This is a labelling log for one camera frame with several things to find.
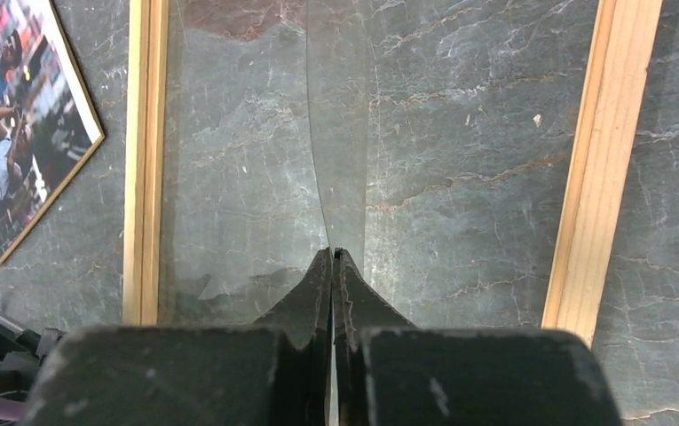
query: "white spot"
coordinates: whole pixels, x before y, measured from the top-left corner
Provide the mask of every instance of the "white spot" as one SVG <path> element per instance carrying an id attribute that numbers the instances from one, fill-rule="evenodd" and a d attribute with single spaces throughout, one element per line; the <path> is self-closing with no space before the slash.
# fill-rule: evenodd
<path id="1" fill-rule="evenodd" d="M 88 406 L 88 399 L 83 398 L 78 402 L 71 402 L 65 406 L 65 416 L 73 417 Z"/>
<path id="2" fill-rule="evenodd" d="M 443 414 L 444 417 L 448 417 L 451 414 L 449 412 L 449 407 L 446 406 L 446 404 L 449 403 L 449 397 L 444 393 L 444 388 L 441 387 L 441 383 L 434 377 L 430 378 L 430 391 L 433 392 L 433 396 L 436 397 L 436 404 L 438 404 L 438 409 L 441 410 L 441 414 Z"/>

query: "reddish brown stone patch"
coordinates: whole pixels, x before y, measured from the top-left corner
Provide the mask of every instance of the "reddish brown stone patch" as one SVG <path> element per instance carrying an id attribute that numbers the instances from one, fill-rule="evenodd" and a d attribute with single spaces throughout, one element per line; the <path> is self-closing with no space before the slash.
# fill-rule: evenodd
<path id="1" fill-rule="evenodd" d="M 238 40 L 255 40 L 283 20 L 305 22 L 307 0 L 192 0 L 184 11 L 186 27 Z"/>

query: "marble surface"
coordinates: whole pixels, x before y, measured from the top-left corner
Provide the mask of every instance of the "marble surface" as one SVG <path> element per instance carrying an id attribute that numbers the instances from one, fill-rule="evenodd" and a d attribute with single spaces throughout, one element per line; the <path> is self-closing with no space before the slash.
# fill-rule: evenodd
<path id="1" fill-rule="evenodd" d="M 0 310 L 27 327 L 120 321 L 128 5 L 54 0 L 108 135 L 0 267 Z"/>
<path id="2" fill-rule="evenodd" d="M 0 268 L 0 307 L 35 328 L 120 311 L 128 5 L 56 4 L 109 137 Z M 344 83 L 344 112 L 366 97 L 363 138 L 340 131 L 352 114 L 308 119 L 306 72 L 357 42 L 347 22 L 345 44 L 306 51 L 304 0 L 171 2 L 162 322 L 250 322 L 329 237 L 355 244 L 324 226 L 315 165 L 334 158 L 335 181 L 365 165 L 335 200 L 365 196 L 365 215 L 342 226 L 364 229 L 366 279 L 413 322 L 540 325 L 596 2 L 369 6 L 367 61 L 319 74 Z M 679 1 L 653 56 L 594 351 L 630 424 L 678 425 Z"/>

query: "printed picture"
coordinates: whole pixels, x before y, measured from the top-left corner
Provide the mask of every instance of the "printed picture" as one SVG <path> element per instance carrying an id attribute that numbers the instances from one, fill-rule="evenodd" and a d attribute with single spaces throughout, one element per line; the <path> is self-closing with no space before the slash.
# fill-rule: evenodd
<path id="1" fill-rule="evenodd" d="M 104 135 L 49 0 L 0 0 L 0 264 Z"/>

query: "wooden plank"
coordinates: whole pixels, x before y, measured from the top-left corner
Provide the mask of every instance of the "wooden plank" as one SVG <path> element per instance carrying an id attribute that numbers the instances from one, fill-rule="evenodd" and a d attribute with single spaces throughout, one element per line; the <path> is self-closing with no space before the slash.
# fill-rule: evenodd
<path id="1" fill-rule="evenodd" d="M 542 326 L 595 333 L 662 0 L 600 0 Z"/>
<path id="2" fill-rule="evenodd" d="M 153 324 L 166 86 L 168 0 L 130 1 L 122 321 Z"/>

